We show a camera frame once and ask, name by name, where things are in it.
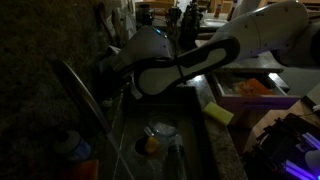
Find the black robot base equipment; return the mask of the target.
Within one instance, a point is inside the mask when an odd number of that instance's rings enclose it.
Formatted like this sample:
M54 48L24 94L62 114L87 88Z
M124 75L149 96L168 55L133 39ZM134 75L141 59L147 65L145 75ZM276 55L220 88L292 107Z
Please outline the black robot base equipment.
M257 137L257 143L242 155L248 180L319 180L318 177L311 179L289 166L292 163L313 174L305 155L316 150L316 147L303 137L307 133L320 138L319 127L292 113L265 127Z

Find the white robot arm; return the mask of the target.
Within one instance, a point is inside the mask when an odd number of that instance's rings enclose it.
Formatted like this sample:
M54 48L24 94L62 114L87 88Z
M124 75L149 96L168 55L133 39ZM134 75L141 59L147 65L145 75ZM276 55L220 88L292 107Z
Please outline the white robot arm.
M157 29L142 27L115 56L112 69L132 76L138 92L158 95L197 75L266 51L285 66L319 66L319 24L295 0L247 12L219 28L204 45L172 59L160 54Z

